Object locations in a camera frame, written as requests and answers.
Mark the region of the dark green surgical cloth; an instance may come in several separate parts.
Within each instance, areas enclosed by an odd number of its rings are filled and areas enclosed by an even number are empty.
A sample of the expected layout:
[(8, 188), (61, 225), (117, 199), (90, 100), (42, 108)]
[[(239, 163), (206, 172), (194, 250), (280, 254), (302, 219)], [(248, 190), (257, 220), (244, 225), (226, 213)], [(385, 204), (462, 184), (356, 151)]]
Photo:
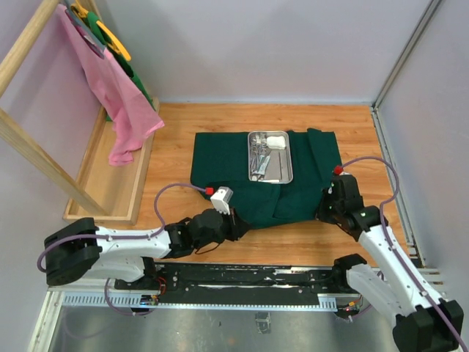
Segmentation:
[(197, 133), (191, 183), (230, 188), (229, 204), (254, 229), (313, 220), (322, 190), (341, 164), (336, 135), (314, 128), (287, 134), (290, 157), (270, 152), (264, 174), (255, 175), (250, 170), (248, 133)]

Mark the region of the steel instrument tray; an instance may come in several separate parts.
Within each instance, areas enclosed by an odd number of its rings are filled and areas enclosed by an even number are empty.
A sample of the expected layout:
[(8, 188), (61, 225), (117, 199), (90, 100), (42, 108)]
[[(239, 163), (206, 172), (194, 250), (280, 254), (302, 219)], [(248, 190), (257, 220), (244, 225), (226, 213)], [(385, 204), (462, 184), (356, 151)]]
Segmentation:
[[(251, 171), (251, 151), (250, 139), (255, 134), (263, 134), (268, 136), (284, 136), (287, 140), (287, 147), (284, 150), (272, 150), (267, 147), (264, 155), (270, 156), (270, 162), (264, 175), (258, 175)], [(283, 178), (278, 180), (278, 152), (281, 152)], [(272, 183), (272, 184), (288, 184), (293, 181), (293, 167), (291, 147), (289, 143), (289, 135), (285, 131), (252, 131), (248, 134), (248, 179), (254, 182)]]

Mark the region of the white gauze roll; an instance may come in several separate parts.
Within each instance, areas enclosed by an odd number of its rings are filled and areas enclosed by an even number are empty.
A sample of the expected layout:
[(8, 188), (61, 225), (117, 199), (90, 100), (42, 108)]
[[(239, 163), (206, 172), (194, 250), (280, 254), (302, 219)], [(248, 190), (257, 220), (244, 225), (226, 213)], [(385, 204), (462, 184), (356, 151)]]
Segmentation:
[(266, 145), (272, 150), (284, 150), (287, 147), (287, 140), (284, 136), (268, 136)]

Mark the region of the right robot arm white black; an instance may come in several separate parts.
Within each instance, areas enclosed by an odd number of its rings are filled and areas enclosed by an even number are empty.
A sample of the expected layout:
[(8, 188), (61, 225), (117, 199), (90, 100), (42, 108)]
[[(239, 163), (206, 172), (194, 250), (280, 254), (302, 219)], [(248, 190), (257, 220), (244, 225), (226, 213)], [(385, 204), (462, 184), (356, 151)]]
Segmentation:
[(365, 206), (357, 180), (334, 175), (322, 192), (317, 219), (335, 224), (359, 243), (381, 271), (359, 254), (334, 261), (332, 284), (354, 290), (386, 318), (399, 351), (466, 351), (461, 338), (464, 312), (431, 286), (405, 254), (380, 209)]

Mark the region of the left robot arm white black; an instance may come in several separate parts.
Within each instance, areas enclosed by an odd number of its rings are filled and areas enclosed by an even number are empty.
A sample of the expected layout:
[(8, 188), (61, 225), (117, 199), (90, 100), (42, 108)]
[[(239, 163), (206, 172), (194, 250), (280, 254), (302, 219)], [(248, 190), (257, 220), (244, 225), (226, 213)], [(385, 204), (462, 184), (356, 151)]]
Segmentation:
[(87, 278), (118, 279), (149, 290), (157, 281), (150, 260), (187, 257), (211, 243), (237, 241), (250, 229), (235, 212), (215, 209), (149, 230), (109, 229), (86, 217), (44, 240), (37, 267), (51, 287)]

